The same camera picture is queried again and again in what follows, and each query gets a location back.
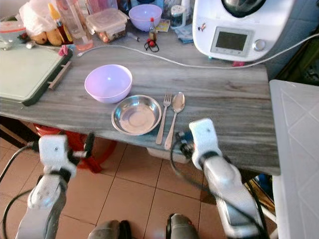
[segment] gray wooden countertop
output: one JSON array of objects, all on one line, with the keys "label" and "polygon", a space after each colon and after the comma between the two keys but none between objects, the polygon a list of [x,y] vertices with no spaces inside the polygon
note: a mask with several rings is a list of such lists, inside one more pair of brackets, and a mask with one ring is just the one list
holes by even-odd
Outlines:
[{"label": "gray wooden countertop", "polygon": [[[147,34],[135,31],[141,42],[124,37],[112,44],[144,51]],[[230,66],[201,54],[194,44],[182,44],[174,32],[159,33],[160,51],[156,55],[193,65]],[[47,90],[33,106],[1,101],[0,115],[76,132],[95,131],[97,135],[144,147],[163,149],[155,144],[158,128],[142,136],[117,132],[111,123],[115,105],[100,103],[84,89],[86,76],[106,64],[130,69],[133,87],[130,95],[145,94],[161,105],[165,92],[182,91],[185,109],[177,116],[175,131],[188,123],[210,117],[216,127],[219,146],[241,168],[280,174],[269,84],[263,65],[240,70],[196,69],[178,66],[122,48],[100,48],[72,57],[72,67],[55,91]],[[164,138],[173,111],[167,110]]]}]

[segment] metal spoon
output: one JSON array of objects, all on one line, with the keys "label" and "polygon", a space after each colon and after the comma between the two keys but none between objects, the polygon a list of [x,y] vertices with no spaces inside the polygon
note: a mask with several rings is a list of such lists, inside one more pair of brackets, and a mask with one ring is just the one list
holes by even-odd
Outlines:
[{"label": "metal spoon", "polygon": [[168,136],[167,136],[165,144],[164,144],[164,148],[166,150],[169,150],[171,147],[171,142],[173,140],[173,133],[174,133],[176,116],[185,107],[185,96],[182,92],[179,92],[177,95],[174,96],[172,106],[173,106],[173,110],[174,110],[175,114],[174,114],[173,122],[171,123],[171,127],[169,130]]}]

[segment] small bottle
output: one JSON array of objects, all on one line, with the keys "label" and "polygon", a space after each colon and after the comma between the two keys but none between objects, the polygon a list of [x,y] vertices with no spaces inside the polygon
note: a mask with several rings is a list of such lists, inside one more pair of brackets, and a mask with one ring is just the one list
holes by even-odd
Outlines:
[{"label": "small bottle", "polygon": [[70,33],[68,32],[65,25],[63,25],[60,14],[57,12],[57,10],[54,8],[54,6],[51,3],[49,3],[48,6],[49,6],[51,17],[53,20],[55,20],[56,26],[60,32],[63,44],[72,44],[73,43],[72,37],[70,36]]},{"label": "small bottle", "polygon": [[70,31],[73,43],[79,51],[85,51],[93,46],[85,17],[77,0],[56,0],[56,5],[62,15],[63,23]]},{"label": "small bottle", "polygon": [[151,27],[150,27],[150,40],[156,41],[157,40],[157,33],[154,25],[154,18],[151,17]]}]

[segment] fork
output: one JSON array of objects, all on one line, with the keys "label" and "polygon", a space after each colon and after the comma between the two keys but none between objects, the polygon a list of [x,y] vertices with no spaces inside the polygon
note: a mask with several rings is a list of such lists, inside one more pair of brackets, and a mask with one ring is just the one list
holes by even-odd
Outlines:
[{"label": "fork", "polygon": [[170,106],[170,103],[171,103],[171,94],[166,93],[164,96],[164,102],[163,102],[164,112],[163,112],[163,116],[161,118],[158,136],[157,136],[156,141],[155,141],[156,144],[161,144],[161,141],[163,140],[166,110]]}]

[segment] stainless steel bowl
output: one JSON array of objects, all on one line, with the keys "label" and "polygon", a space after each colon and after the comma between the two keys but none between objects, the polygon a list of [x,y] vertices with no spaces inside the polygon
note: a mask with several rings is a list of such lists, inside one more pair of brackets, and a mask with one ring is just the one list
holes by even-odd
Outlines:
[{"label": "stainless steel bowl", "polygon": [[112,124],[128,135],[142,135],[152,131],[160,122],[161,109],[149,96],[135,95],[118,103],[112,112]]}]

